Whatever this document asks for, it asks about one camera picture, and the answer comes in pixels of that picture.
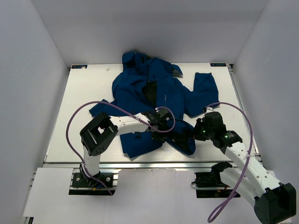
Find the gray wall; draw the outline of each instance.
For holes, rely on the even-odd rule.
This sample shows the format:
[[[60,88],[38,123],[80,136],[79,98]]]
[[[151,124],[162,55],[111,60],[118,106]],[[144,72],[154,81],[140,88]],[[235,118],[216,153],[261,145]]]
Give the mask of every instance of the gray wall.
[[[237,86],[263,162],[297,190],[298,40],[299,1],[269,0],[235,64]],[[292,220],[299,223],[298,215]]]
[[[67,65],[235,62],[268,0],[32,0]]]
[[[67,68],[30,0],[0,7],[0,223],[18,224],[42,165]]]

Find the cable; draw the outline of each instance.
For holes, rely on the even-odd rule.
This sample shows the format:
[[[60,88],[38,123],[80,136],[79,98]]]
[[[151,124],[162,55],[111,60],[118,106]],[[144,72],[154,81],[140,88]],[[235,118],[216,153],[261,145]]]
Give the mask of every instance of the cable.
[[[245,119],[247,120],[247,123],[248,123],[248,126],[249,126],[249,130],[250,130],[250,144],[249,144],[249,149],[248,149],[248,154],[250,155],[251,153],[251,149],[252,149],[252,144],[253,144],[253,131],[252,131],[252,126],[251,126],[251,123],[249,121],[249,118],[247,117],[247,115],[245,114],[245,112],[243,110],[241,110],[239,107],[233,105],[233,104],[230,104],[230,103],[225,103],[225,102],[219,102],[219,103],[213,103],[213,104],[209,104],[208,106],[206,106],[206,108],[208,107],[211,107],[211,106],[215,106],[215,105],[219,105],[219,104],[226,104],[226,105],[229,105],[229,106],[232,106],[233,108],[237,109],[238,111],[240,111],[243,116],[245,117]],[[244,168],[243,168],[243,171],[241,173],[241,176],[239,178],[239,180],[237,181],[237,184],[235,185],[234,189],[232,190],[232,192],[230,193],[230,195],[228,196],[228,198],[223,202],[221,203],[220,205],[218,205],[210,214],[209,218],[207,219],[207,222],[208,223],[211,223],[213,222],[218,216],[219,214],[223,211],[223,209],[225,208],[225,206],[228,204],[228,202],[234,198],[237,194],[236,190],[237,188],[239,187],[244,175],[245,175],[245,171],[247,169],[247,166],[249,164],[249,160],[250,160],[250,157],[247,157],[246,158],[246,162],[245,162],[245,165],[244,165]]]
[[[71,116],[69,122],[67,123],[66,130],[65,130],[65,137],[66,137],[67,144],[70,146],[70,148],[72,149],[72,151],[73,151],[73,152],[80,158],[80,160],[82,161],[82,168],[83,168],[84,172],[85,172],[90,178],[92,178],[93,180],[95,180],[95,181],[101,183],[101,184],[106,188],[106,190],[109,192],[109,194],[113,195],[112,192],[109,190],[109,188],[105,185],[105,183],[104,183],[103,181],[101,181],[101,180],[99,180],[99,179],[94,178],[93,176],[91,176],[91,174],[88,172],[88,170],[87,170],[86,167],[85,167],[85,161],[84,161],[83,157],[76,151],[76,149],[74,148],[74,146],[73,146],[73,145],[71,144],[71,142],[70,142],[70,138],[69,138],[69,130],[70,130],[71,122],[73,121],[73,119],[74,119],[74,117],[76,116],[76,114],[77,114],[83,107],[86,107],[87,105],[90,105],[90,104],[105,104],[105,105],[114,107],[115,109],[117,109],[117,110],[119,110],[119,111],[121,111],[121,112],[127,114],[128,116],[130,116],[130,117],[132,117],[132,118],[138,120],[139,122],[141,122],[141,123],[147,125],[148,127],[150,127],[151,129],[153,129],[154,131],[156,131],[156,132],[160,132],[160,133],[167,133],[167,132],[170,132],[170,131],[174,128],[174,126],[176,125],[176,120],[175,120],[175,117],[174,117],[174,115],[173,115],[173,112],[172,112],[169,108],[167,108],[167,107],[165,107],[165,106],[159,106],[159,107],[157,107],[156,109],[165,108],[166,110],[168,110],[169,113],[171,114],[172,118],[173,118],[173,126],[171,127],[171,129],[166,130],[166,131],[160,131],[160,130],[156,129],[155,127],[153,127],[152,125],[150,125],[149,123],[147,123],[146,121],[137,118],[135,115],[133,115],[133,114],[131,114],[131,113],[129,113],[129,112],[127,112],[127,111],[121,109],[120,107],[115,106],[115,105],[110,104],[110,103],[107,103],[107,102],[103,102],[103,101],[91,101],[91,102],[85,103],[85,104],[81,105],[81,106],[80,106],[80,107],[73,113],[73,115]]]

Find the white platform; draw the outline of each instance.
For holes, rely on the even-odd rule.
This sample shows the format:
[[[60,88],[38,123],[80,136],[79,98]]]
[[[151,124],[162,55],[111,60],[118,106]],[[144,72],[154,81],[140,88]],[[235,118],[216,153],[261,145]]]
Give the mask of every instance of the white platform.
[[[224,199],[196,198],[193,171],[127,169],[113,196],[68,195],[71,168],[39,168],[24,216],[33,224],[205,224]],[[260,224],[243,198],[233,199],[213,224]]]
[[[180,66],[184,74],[180,81],[190,90],[193,90],[196,72],[211,72],[219,90],[219,100],[239,105],[227,67],[211,67],[209,63],[177,63],[177,65]],[[71,69],[45,162],[80,162],[65,140],[67,122],[73,112],[86,102],[102,99],[112,101],[112,82],[121,72],[122,64],[88,65],[87,69]],[[81,110],[70,128],[70,140],[81,154],[83,154],[83,148],[79,132],[92,118],[88,112],[91,107],[92,105]],[[227,128],[236,131],[248,145],[249,135],[241,113],[227,105],[221,105],[216,111],[222,114]],[[184,116],[184,120],[192,125],[196,123],[196,118],[189,118],[187,115]],[[211,142],[197,141],[196,148],[194,155],[186,156],[164,143],[161,148],[151,153],[130,159],[122,152],[120,138],[116,137],[108,150],[102,154],[101,162],[208,162],[229,160]]]

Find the blue jacket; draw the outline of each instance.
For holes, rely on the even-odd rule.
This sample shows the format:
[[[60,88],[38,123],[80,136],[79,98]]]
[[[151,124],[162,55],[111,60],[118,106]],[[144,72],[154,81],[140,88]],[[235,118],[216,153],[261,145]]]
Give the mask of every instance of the blue jacket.
[[[134,51],[125,53],[122,63],[123,72],[112,84],[115,100],[111,103],[132,114],[166,106],[172,110],[176,119],[183,119],[184,113],[194,117],[201,114],[206,105],[218,102],[218,90],[211,73],[196,73],[193,91],[190,91],[179,79],[173,77],[174,71],[182,74],[177,65]],[[93,117],[99,112],[106,112],[110,116],[125,116],[124,113],[103,104],[97,104],[90,110]],[[169,120],[168,126],[171,127],[172,124],[173,120]],[[166,141],[180,152],[192,155],[195,152],[192,131],[193,126],[177,120]],[[123,152],[132,158],[161,147],[162,142],[153,140],[151,134],[146,132],[121,135]]]

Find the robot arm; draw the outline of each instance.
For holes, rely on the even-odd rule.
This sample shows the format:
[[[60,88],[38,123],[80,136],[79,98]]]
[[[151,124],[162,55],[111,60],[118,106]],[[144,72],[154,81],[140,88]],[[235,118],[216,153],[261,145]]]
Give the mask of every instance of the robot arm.
[[[206,113],[204,118],[197,120],[194,131],[195,139],[211,140],[240,170],[244,169],[246,159],[250,157],[245,177],[236,191],[251,204],[261,223],[277,224],[296,214],[295,188],[290,183],[281,183],[254,155],[248,155],[238,134],[226,130],[220,113]],[[211,176],[214,182],[224,183],[232,188],[240,178],[240,174],[228,162],[214,165]]]
[[[168,129],[166,122],[171,117],[166,109],[154,113],[140,113],[137,116],[142,120],[147,120],[159,130]],[[98,114],[80,132],[85,161],[85,168],[80,166],[81,178],[88,186],[95,186],[97,182],[85,173],[85,169],[94,178],[101,179],[100,155],[107,150],[114,137],[146,131],[153,130],[132,117],[109,117],[106,113]],[[197,120],[194,138],[201,141],[211,140],[213,145],[230,158],[240,170],[243,170],[246,158],[250,156],[245,172],[246,177],[237,188],[237,193],[251,204],[256,216],[263,224],[277,224],[296,214],[295,188],[290,183],[282,184],[267,172],[254,155],[248,155],[240,136],[234,131],[226,130],[222,116],[218,112],[206,113],[204,118]],[[235,187],[240,178],[240,174],[228,162],[214,165],[211,176],[214,182],[224,183],[230,187]]]
[[[147,121],[159,130],[168,129],[166,122],[171,117],[166,109],[157,112],[139,113],[135,116]],[[152,129],[130,116],[113,117],[104,112],[99,113],[80,132],[84,149],[84,161],[89,174],[99,177],[100,155],[107,150],[115,136],[146,131],[152,131]],[[80,167],[80,172],[87,182],[93,181],[89,179],[82,167]]]

